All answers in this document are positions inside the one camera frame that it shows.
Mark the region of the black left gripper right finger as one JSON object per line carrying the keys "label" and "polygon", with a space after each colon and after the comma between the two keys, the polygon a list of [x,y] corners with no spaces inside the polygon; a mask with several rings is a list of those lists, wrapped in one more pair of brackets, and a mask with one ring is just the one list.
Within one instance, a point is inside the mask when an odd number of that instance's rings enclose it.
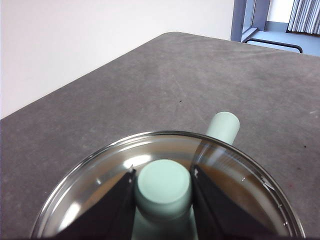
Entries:
{"label": "black left gripper right finger", "polygon": [[275,235],[231,200],[199,165],[191,167],[191,182],[199,238],[268,238]]}

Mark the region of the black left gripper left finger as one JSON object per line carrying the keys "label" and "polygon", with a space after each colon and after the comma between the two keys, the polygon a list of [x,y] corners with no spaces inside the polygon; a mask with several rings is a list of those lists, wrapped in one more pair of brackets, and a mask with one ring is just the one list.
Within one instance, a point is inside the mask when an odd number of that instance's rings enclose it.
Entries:
{"label": "black left gripper left finger", "polygon": [[131,238],[136,212],[136,170],[123,177],[55,238]]}

